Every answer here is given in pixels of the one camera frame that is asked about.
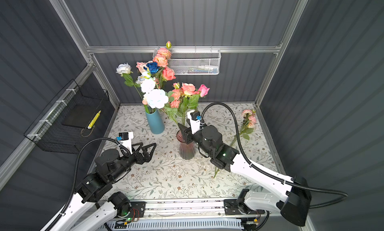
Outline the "pink glass vase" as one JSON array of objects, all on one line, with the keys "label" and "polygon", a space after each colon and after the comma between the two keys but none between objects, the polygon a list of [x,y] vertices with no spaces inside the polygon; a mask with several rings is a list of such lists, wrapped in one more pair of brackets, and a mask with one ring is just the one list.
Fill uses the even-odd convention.
[{"label": "pink glass vase", "polygon": [[195,147],[193,143],[186,144],[180,131],[177,132],[177,140],[180,143],[179,155],[184,160],[191,160],[195,156]]}]

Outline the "teal ceramic vase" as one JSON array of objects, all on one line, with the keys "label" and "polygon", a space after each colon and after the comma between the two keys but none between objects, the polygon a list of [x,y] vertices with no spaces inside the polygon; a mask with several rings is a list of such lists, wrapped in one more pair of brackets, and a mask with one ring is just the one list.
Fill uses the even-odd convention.
[{"label": "teal ceramic vase", "polygon": [[159,135],[165,130],[162,117],[157,109],[153,113],[146,112],[146,117],[150,130],[154,135]]}]

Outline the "pink peony stem with bud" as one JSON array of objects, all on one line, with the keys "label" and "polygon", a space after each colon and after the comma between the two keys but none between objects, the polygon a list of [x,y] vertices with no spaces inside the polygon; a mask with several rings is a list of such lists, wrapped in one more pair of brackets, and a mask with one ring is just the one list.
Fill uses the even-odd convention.
[{"label": "pink peony stem with bud", "polygon": [[172,114],[172,120],[177,124],[178,123],[177,116],[178,116],[178,112],[180,111],[180,105],[182,103],[183,90],[179,82],[174,83],[173,87],[174,89],[172,90],[172,95],[171,95],[171,97],[173,98],[173,101],[170,102],[170,106],[172,110],[176,110]]}]

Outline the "cream peony stem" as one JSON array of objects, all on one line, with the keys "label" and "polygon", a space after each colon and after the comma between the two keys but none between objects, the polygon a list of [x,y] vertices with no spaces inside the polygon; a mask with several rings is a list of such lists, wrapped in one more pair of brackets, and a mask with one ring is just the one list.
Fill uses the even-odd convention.
[{"label": "cream peony stem", "polygon": [[143,101],[144,105],[149,106],[152,109],[162,110],[170,120],[178,123],[177,113],[178,107],[171,104],[175,101],[174,92],[166,92],[161,88],[156,88],[155,79],[145,78],[140,83],[141,91],[144,93]]}]

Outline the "small pink rosebud stem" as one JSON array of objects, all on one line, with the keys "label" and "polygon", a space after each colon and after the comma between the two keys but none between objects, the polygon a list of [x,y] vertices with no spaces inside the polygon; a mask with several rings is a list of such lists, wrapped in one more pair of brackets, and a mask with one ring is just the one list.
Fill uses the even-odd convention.
[{"label": "small pink rosebud stem", "polygon": [[210,88],[206,87],[204,84],[201,84],[201,86],[198,89],[200,97],[205,97],[209,93]]}]

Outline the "blue and white rose stem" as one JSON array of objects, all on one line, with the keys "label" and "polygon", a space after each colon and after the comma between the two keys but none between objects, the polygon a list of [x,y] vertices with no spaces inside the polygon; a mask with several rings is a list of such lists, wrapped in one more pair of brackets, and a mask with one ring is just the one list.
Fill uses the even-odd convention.
[{"label": "blue and white rose stem", "polygon": [[151,78],[153,75],[155,75],[159,71],[158,65],[153,62],[149,61],[147,62],[147,66],[149,70],[147,72],[141,73],[141,75],[138,77],[136,83],[141,84],[144,80]]}]

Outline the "coral pink rose stem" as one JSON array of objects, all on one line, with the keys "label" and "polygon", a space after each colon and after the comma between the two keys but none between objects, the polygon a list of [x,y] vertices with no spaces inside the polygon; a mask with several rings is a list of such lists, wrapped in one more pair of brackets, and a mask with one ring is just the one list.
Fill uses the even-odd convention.
[{"label": "coral pink rose stem", "polygon": [[200,91],[196,89],[193,84],[182,84],[182,102],[180,109],[182,112],[186,112],[188,109],[196,109],[200,99]]}]

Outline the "pale pink rose stem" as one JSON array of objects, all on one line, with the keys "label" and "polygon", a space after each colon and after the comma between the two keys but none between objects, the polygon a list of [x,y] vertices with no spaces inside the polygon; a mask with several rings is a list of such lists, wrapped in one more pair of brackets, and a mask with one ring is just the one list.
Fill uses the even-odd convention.
[{"label": "pale pink rose stem", "polygon": [[139,70],[140,73],[147,72],[149,70],[147,64],[147,62],[137,62],[136,68]]}]

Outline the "peach peony stem with bud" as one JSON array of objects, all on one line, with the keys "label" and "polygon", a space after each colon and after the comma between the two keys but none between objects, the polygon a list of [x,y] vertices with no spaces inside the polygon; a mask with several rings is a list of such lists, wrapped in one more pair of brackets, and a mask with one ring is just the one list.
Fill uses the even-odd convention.
[{"label": "peach peony stem with bud", "polygon": [[169,64],[169,59],[172,56],[171,53],[172,43],[168,41],[165,48],[160,48],[153,57],[153,62],[155,62],[159,67],[167,67]]}]

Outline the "cream white rose stem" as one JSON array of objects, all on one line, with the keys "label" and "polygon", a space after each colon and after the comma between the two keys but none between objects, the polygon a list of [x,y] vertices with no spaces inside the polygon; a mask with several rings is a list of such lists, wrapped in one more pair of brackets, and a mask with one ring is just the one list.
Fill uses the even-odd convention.
[{"label": "cream white rose stem", "polygon": [[141,99],[141,102],[143,101],[143,95],[142,92],[139,91],[140,85],[134,81],[132,78],[132,68],[128,63],[122,63],[119,64],[116,68],[116,73],[119,74],[121,77],[124,78],[124,84],[128,87],[134,87],[137,93],[139,94],[139,97]]}]

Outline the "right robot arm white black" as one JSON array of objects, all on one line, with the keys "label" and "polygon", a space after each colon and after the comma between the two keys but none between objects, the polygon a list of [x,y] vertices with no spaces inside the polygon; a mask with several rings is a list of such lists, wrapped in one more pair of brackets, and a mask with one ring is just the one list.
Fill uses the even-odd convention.
[{"label": "right robot arm white black", "polygon": [[235,205],[241,214],[276,211],[290,223],[305,226],[312,196],[308,191],[288,185],[291,177],[247,161],[240,151],[223,143],[222,134],[214,126],[205,126],[196,132],[182,124],[178,126],[186,143],[196,144],[201,155],[214,166],[245,177],[269,191],[268,195],[261,197],[250,189],[243,189]]}]

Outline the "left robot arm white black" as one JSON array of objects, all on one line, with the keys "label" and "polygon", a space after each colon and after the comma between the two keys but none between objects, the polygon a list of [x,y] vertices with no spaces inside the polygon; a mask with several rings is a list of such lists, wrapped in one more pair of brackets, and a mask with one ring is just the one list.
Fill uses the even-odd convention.
[{"label": "left robot arm white black", "polygon": [[101,226],[110,230],[108,222],[118,218],[124,225],[144,217],[146,203],[131,203],[122,192],[113,193],[102,205],[99,201],[113,185],[127,175],[133,165],[152,160],[156,144],[117,142],[121,149],[109,149],[96,158],[96,171],[77,184],[69,200],[42,228],[44,231],[95,231]]}]

